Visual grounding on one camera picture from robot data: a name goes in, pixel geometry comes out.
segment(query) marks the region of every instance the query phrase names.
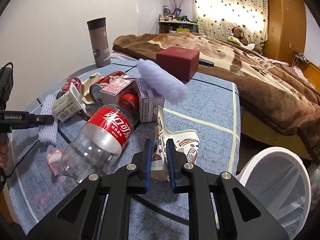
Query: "wardrobe door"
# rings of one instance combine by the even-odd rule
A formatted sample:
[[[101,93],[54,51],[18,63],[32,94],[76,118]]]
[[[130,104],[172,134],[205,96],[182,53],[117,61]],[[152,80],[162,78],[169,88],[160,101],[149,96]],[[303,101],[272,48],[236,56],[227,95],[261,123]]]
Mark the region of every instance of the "wardrobe door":
[[[282,1],[268,0],[268,11],[268,40],[265,42],[262,55],[278,59],[283,24]]]
[[[278,60],[288,62],[294,59],[294,51],[304,52],[306,44],[306,9],[302,0],[282,0],[283,29]]]

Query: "black cable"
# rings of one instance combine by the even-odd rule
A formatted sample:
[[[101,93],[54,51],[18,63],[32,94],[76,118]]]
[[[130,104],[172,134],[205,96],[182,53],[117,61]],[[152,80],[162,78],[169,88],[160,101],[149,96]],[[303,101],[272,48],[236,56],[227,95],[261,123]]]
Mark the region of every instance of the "black cable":
[[[28,155],[28,153],[36,146],[36,144],[40,142],[39,140],[37,140],[32,146],[31,148],[25,153],[25,155],[22,156],[22,158],[20,159],[20,161],[18,161],[18,163],[14,166],[11,174],[9,176],[6,176],[6,178],[10,178],[14,172],[14,170],[18,167],[18,165],[23,161],[23,159]]]
[[[2,68],[2,70],[1,70],[0,77],[2,76],[5,68],[6,68],[7,66],[9,66],[9,65],[11,65],[11,67],[12,67],[12,69],[13,69],[13,63],[12,63],[12,62],[9,62],[9,63],[5,64],[5,65],[3,66],[3,68]]]
[[[179,217],[179,216],[176,216],[170,212],[167,212],[167,211],[157,207],[156,205],[150,203],[148,200],[138,196],[137,194],[132,194],[131,197],[135,201],[139,202],[141,205],[145,206],[146,208],[148,208],[148,209],[150,209],[160,215],[163,215],[164,217],[169,218],[173,221],[176,221],[176,222],[181,223],[183,225],[189,226],[189,220],[182,218],[182,217]]]

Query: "curtain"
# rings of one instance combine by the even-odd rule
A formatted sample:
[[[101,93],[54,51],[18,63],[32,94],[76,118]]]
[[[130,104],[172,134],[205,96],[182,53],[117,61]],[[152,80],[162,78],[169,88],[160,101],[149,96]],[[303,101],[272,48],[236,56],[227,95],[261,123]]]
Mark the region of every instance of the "curtain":
[[[195,0],[199,33],[226,41],[240,27],[249,43],[268,38],[268,0]]]

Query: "thermos flask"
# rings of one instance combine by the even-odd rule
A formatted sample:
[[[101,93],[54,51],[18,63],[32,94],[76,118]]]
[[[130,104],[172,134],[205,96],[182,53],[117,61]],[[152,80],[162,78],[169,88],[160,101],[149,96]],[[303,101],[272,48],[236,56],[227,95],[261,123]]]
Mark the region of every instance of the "thermos flask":
[[[94,60],[97,67],[104,67],[111,63],[107,39],[106,18],[99,18],[87,22],[91,39]]]

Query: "clear plastic bottle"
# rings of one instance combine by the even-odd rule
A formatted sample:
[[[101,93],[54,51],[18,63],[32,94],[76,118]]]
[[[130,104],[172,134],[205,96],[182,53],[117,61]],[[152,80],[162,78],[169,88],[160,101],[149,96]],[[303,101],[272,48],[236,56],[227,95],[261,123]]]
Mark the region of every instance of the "clear plastic bottle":
[[[79,183],[93,172],[109,174],[133,132],[137,107],[138,99],[132,94],[123,96],[117,105],[100,107],[63,151],[59,174]]]

